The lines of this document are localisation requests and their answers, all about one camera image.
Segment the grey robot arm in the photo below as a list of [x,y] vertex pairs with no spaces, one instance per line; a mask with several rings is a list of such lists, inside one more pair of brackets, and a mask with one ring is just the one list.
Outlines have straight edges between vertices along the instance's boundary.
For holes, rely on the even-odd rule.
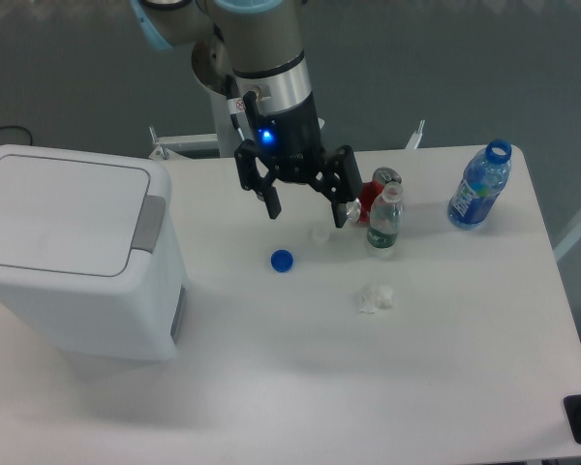
[[276,218],[282,208],[275,181],[309,185],[331,204],[342,228],[347,206],[362,189],[352,148],[327,151],[298,20],[300,1],[134,1],[149,43],[160,49],[192,44],[194,73],[229,103],[242,102],[248,127],[229,124],[241,187],[253,191]]

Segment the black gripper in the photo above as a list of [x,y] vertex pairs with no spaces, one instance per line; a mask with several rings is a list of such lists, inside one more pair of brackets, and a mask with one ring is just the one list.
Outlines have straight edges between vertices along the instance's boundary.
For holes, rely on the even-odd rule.
[[[330,201],[335,227],[343,228],[347,204],[359,197],[363,183],[350,145],[324,152],[314,96],[269,114],[260,112],[254,91],[247,92],[243,102],[252,136],[234,151],[241,187],[254,191],[269,218],[276,219],[282,207],[274,181],[309,184]],[[265,176],[257,160],[267,167]]]

